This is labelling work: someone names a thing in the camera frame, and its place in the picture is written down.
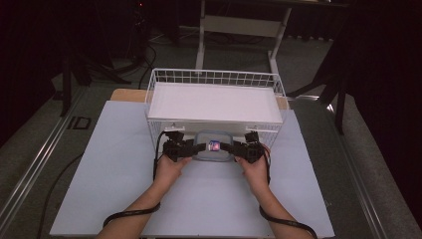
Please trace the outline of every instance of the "table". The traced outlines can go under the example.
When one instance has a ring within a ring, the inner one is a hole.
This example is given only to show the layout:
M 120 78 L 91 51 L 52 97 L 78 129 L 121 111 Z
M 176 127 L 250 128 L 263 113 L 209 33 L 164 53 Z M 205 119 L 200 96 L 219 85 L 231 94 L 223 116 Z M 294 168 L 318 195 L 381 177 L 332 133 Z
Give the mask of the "table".
M 97 234 L 108 215 L 124 209 L 152 181 L 153 147 L 142 92 L 116 90 L 111 99 L 75 173 L 52 235 Z M 279 135 L 282 137 L 272 148 L 272 190 L 319 237 L 333 236 L 293 112 Z M 161 209 L 151 217 L 143 236 L 272 236 L 238 165 L 192 161 L 183 173 L 163 199 Z
M 285 30 L 289 21 L 289 17 L 293 7 L 323 7 L 323 8 L 338 8 L 346 9 L 349 4 L 338 4 L 331 3 L 328 1 L 318 0 L 264 0 L 264 1 L 237 1 L 247 4 L 265 4 L 275 6 L 286 6 L 286 10 L 283 14 L 283 19 L 280 22 L 257 20 L 257 19 L 245 19 L 245 18 L 234 18 L 226 16 L 213 16 L 207 15 L 205 12 L 205 0 L 201 0 L 201 18 L 199 25 L 199 47 L 196 57 L 196 70 L 203 69 L 204 65 L 204 54 L 205 44 L 204 37 L 205 31 L 208 32 L 219 32 L 229 34 L 242 34 L 259 37 L 275 38 L 275 46 L 272 51 L 268 52 L 268 58 L 271 68 L 271 73 L 279 74 L 279 68 L 277 66 L 277 53 L 279 51 L 282 39 L 285 34 Z

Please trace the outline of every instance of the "forearm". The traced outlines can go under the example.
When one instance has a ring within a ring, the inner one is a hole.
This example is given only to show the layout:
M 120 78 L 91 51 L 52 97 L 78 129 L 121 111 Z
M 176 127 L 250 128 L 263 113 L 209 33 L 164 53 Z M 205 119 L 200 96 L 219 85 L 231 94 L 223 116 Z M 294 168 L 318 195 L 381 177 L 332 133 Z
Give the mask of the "forearm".
M 269 187 L 263 186 L 259 189 L 256 193 L 254 193 L 258 202 L 260 203 L 261 207 L 267 213 L 267 215 L 278 218 L 278 219 L 285 219 L 296 221 L 296 219 L 289 213 L 288 210 L 279 202 L 277 197 L 273 194 Z M 275 222 L 269 222 L 270 227 L 278 239 L 283 238 L 304 238 L 304 239 L 312 239 L 312 235 L 300 228 L 296 228 L 293 226 L 288 226 L 284 224 L 279 224 Z
M 157 205 L 166 191 L 152 184 L 125 211 L 149 209 Z M 97 236 L 99 239 L 124 238 L 137 239 L 148 222 L 151 214 L 122 217 L 111 221 Z

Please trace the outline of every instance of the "metal stand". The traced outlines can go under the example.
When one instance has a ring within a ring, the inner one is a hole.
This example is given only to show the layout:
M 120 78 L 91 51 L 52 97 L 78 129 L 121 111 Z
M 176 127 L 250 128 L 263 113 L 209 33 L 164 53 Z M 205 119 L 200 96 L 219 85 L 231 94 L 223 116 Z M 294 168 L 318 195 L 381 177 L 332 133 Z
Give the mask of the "metal stand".
M 205 14 L 205 0 L 201 1 L 201 19 L 199 25 L 199 47 L 196 57 L 196 70 L 202 70 L 204 66 L 205 45 L 204 37 L 205 31 L 220 32 L 229 34 L 243 34 L 259 37 L 271 37 L 276 39 L 276 45 L 273 51 L 268 52 L 271 72 L 278 74 L 277 53 L 285 34 L 285 30 L 289 21 L 292 8 L 287 8 L 283 21 L 264 21 L 254 19 L 232 18 L 211 16 Z

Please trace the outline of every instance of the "wire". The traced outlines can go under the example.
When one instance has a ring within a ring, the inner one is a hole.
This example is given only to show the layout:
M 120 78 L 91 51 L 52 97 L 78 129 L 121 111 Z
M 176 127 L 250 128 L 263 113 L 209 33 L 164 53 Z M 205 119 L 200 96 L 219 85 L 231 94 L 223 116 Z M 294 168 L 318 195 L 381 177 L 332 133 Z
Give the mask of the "wire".
M 268 215 L 261 206 L 260 206 L 260 213 L 261 213 L 261 216 L 263 216 L 268 221 L 307 230 L 313 236 L 314 239 L 317 239 L 317 234 L 314 232 L 314 230 L 310 226 L 304 223 L 272 217 Z
M 148 208 L 148 209 L 121 211 L 121 212 L 115 213 L 115 214 L 110 215 L 108 218 L 105 219 L 105 222 L 103 223 L 103 228 L 105 228 L 111 221 L 118 219 L 118 218 L 151 214 L 153 212 L 158 211 L 160 206 L 161 206 L 161 203 L 158 202 L 158 204 L 156 204 L 154 207 L 151 207 L 151 208 Z
M 158 166 L 158 149 L 159 149 L 159 143 L 161 141 L 161 137 L 164 134 L 165 134 L 165 131 L 162 131 L 161 134 L 158 136 L 157 144 L 155 146 L 155 159 L 154 159 L 154 168 L 153 168 L 153 173 L 152 173 L 152 180 L 155 179 L 155 174 L 156 174 L 157 166 Z
M 271 176 L 270 176 L 271 155 L 270 155 L 270 151 L 269 151 L 269 150 L 267 150 L 267 148 L 266 148 L 266 147 L 264 147 L 264 146 L 260 143 L 260 138 L 259 138 L 259 137 L 255 137 L 255 138 L 254 138 L 254 140 L 255 140 L 255 142 L 256 142 L 256 143 L 260 146 L 260 148 L 261 148 L 262 152 L 264 153 L 264 160 L 265 160 L 266 165 L 267 165 L 267 181 L 268 181 L 268 184 L 270 184 L 270 181 L 271 181 Z
M 72 161 L 69 162 L 68 165 L 66 165 L 66 167 L 59 173 L 59 175 L 56 177 L 55 181 L 53 182 L 53 185 L 50 187 L 50 190 L 47 193 L 46 201 L 44 202 L 43 214 L 41 215 L 40 225 L 38 227 L 37 239 L 40 239 L 41 238 L 41 234 L 43 232 L 43 224 L 44 224 L 44 219 L 46 217 L 47 206 L 49 205 L 50 196 L 52 195 L 53 189 L 55 188 L 55 186 L 56 186 L 57 182 L 59 181 L 59 179 L 62 177 L 63 173 L 65 173 L 65 171 L 68 170 L 68 168 L 72 164 L 74 164 L 78 159 L 80 159 L 83 155 L 84 155 L 84 153 L 81 153 L 78 156 L 76 156 L 74 159 L 72 159 Z
M 198 32 L 199 32 L 199 30 L 194 30 L 191 33 L 187 33 L 187 34 L 185 34 L 183 36 L 180 36 L 179 37 L 179 40 L 180 39 L 184 39 L 184 38 L 188 38 L 190 36 L 193 36 L 193 35 L 195 35 Z M 160 45 L 169 45 L 169 44 L 172 44 L 173 43 L 171 41 L 156 41 L 156 40 L 158 40 L 161 37 L 165 37 L 165 35 L 164 34 L 160 34 L 160 35 L 158 35 L 156 37 L 153 37 L 153 38 L 149 39 L 148 42 L 154 43 L 154 44 L 160 44 Z
M 126 54 L 124 55 L 125 58 L 127 58 L 127 56 L 129 55 L 134 29 L 135 29 L 135 24 L 133 24 L 133 26 L 130 28 L 129 42 L 127 44 Z
M 139 90 L 140 90 L 140 85 L 142 84 L 143 79 L 145 78 L 145 76 L 146 76 L 146 74 L 148 73 L 148 71 L 149 71 L 149 70 L 151 70 L 151 71 L 152 71 L 152 70 L 155 68 L 153 64 L 154 64 L 155 59 L 156 59 L 156 57 L 157 57 L 157 52 L 155 51 L 155 49 L 154 49 L 153 47 L 149 46 L 149 44 L 148 44 L 146 47 L 152 50 L 152 52 L 153 52 L 154 56 L 153 56 L 153 58 L 152 58 L 152 61 L 151 61 L 151 62 L 149 62 L 149 60 L 148 60 L 145 56 L 143 56 L 143 60 L 145 60 L 145 63 L 148 65 L 148 67 L 146 68 L 145 72 L 143 72 L 142 76 L 141 76 L 141 77 L 140 77 L 140 79 L 139 79 L 139 84 L 138 84 L 138 86 L 137 86 L 137 88 L 138 88 Z
M 122 67 L 120 69 L 115 69 L 115 70 L 109 70 L 109 71 L 111 71 L 112 73 L 118 74 L 119 77 L 124 79 L 126 77 L 129 77 L 129 76 L 137 73 L 142 68 L 147 68 L 147 67 L 141 66 L 140 64 L 137 64 L 137 66 L 132 64 L 130 66 Z M 90 71 L 90 74 L 92 74 L 92 75 L 99 73 L 99 71 L 97 71 L 96 69 L 94 69 L 90 66 L 87 66 L 87 69 Z M 97 78 L 93 78 L 93 82 L 109 82 L 109 81 L 108 80 L 101 81 L 101 80 L 98 80 Z
M 226 38 L 227 40 L 226 41 L 220 41 L 218 39 L 209 37 L 210 35 L 222 36 L 222 37 Z M 258 43 L 261 43 L 262 41 L 264 41 L 265 37 L 252 36 L 248 40 L 240 41 L 240 40 L 236 39 L 236 35 L 234 35 L 234 34 L 211 33 L 211 34 L 207 34 L 205 36 L 205 39 L 208 40 L 208 41 L 214 42 L 218 45 L 235 45 L 235 44 L 255 45 L 255 44 L 258 44 Z

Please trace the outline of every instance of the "white paper sheet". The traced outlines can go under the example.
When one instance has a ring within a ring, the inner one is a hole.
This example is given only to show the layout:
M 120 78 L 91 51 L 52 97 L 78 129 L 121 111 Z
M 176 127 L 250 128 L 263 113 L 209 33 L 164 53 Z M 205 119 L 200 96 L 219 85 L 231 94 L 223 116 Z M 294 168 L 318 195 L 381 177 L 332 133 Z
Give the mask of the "white paper sheet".
M 153 147 L 143 103 L 107 102 L 51 229 L 52 235 L 96 235 L 152 182 Z M 293 111 L 272 148 L 271 188 L 318 237 L 334 236 Z M 143 235 L 272 237 L 241 168 L 192 161 L 183 169 Z
M 148 117 L 152 120 L 283 122 L 273 89 L 209 84 L 156 83 Z

